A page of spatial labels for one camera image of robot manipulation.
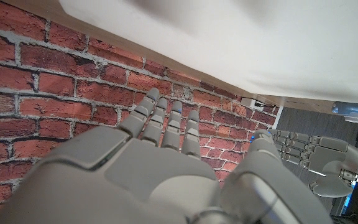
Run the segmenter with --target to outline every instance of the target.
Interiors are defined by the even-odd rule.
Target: gray floor
[[[309,135],[334,137],[355,145],[358,124],[347,122],[342,116],[284,108],[277,129]],[[316,180],[317,174],[308,172],[306,169],[290,162],[283,162],[306,185]],[[327,211],[331,211],[333,199],[317,197],[327,208]]]

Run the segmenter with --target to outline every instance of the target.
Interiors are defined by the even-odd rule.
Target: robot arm
[[[282,159],[320,175],[309,184],[313,193],[343,197],[352,192],[351,182],[358,182],[358,148],[335,138],[269,131]]]
[[[331,223],[284,168],[266,130],[255,132],[248,156],[221,190],[200,160],[196,111],[179,153],[181,103],[175,102],[158,146],[167,101],[157,100],[152,89],[116,129],[94,128],[54,149],[26,175],[0,223]]]

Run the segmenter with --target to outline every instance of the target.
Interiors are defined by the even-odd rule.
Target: brick wall
[[[90,128],[116,127],[152,87],[170,105],[182,101],[184,116],[200,112],[202,160],[219,180],[278,110],[253,111],[226,90],[0,2],[0,207],[41,157]]]

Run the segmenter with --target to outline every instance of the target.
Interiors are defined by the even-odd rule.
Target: gray robotic hand
[[[345,141],[324,136],[269,130],[280,157],[319,174],[309,184],[313,193],[323,197],[343,197],[358,182],[358,148]]]
[[[158,146],[167,101],[157,100],[152,89],[116,129],[94,128],[54,149],[26,175],[0,223],[331,223],[284,168],[266,130],[255,132],[248,156],[221,190],[200,160],[196,111],[179,153],[181,103],[175,102]]]

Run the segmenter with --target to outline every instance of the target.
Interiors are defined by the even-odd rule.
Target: wooden edge
[[[88,34],[98,40],[102,40],[113,46],[122,48],[124,50],[134,52],[147,59],[150,59],[156,63],[164,65],[168,68],[183,72],[186,75],[197,78],[205,83],[216,86],[223,90],[230,90],[230,92],[246,97],[253,98],[266,104],[286,106],[295,109],[317,111],[321,113],[331,113],[331,106],[333,101],[326,100],[314,100],[314,99],[302,99],[302,98],[288,98],[283,96],[270,96],[270,95],[258,95],[249,93],[234,85],[221,81],[211,75],[205,74],[186,65],[183,65],[171,58],[168,58],[160,53],[143,47],[137,43],[131,42],[127,39],[119,37],[115,34],[102,30],[98,27],[87,24],[65,13],[58,0],[43,0],[43,1],[31,1],[31,0],[2,0],[15,7],[31,12],[40,17],[49,19],[63,26],[69,27],[78,32]]]

